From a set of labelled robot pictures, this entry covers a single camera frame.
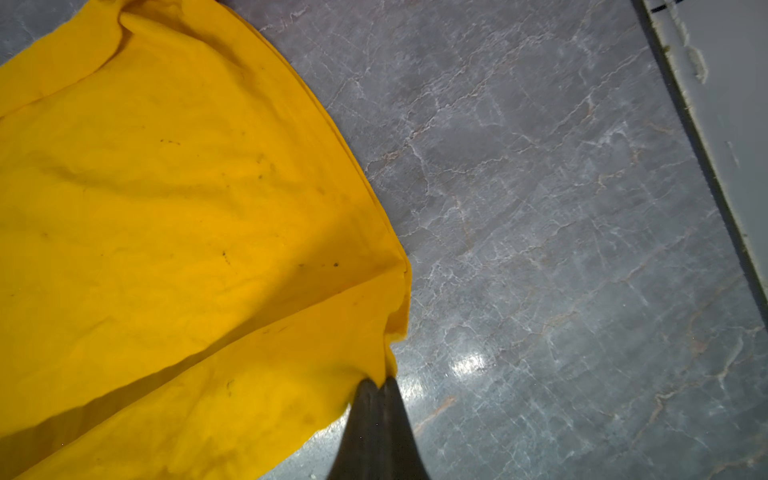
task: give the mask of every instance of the gray marble tile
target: gray marble tile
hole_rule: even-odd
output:
[[[50,4],[0,9],[0,58]],[[768,477],[768,336],[629,2],[228,5],[412,261],[394,350],[435,480]],[[324,478],[343,422],[264,478]]]

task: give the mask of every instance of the marble floor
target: marble floor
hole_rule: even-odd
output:
[[[0,62],[79,8],[0,3]],[[228,0],[413,265],[441,478],[768,478],[768,336],[629,0]],[[325,478],[343,419],[264,478]]]

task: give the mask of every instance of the black pointed object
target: black pointed object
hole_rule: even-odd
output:
[[[394,378],[357,386],[328,480],[429,480]]]

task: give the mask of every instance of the yellow cloth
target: yellow cloth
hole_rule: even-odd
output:
[[[395,372],[411,273],[327,113],[214,0],[0,68],[0,479],[252,479]]]

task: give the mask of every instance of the cloth fold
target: cloth fold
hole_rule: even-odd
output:
[[[0,479],[256,478],[395,373],[406,255],[231,10],[90,0],[0,92]]]

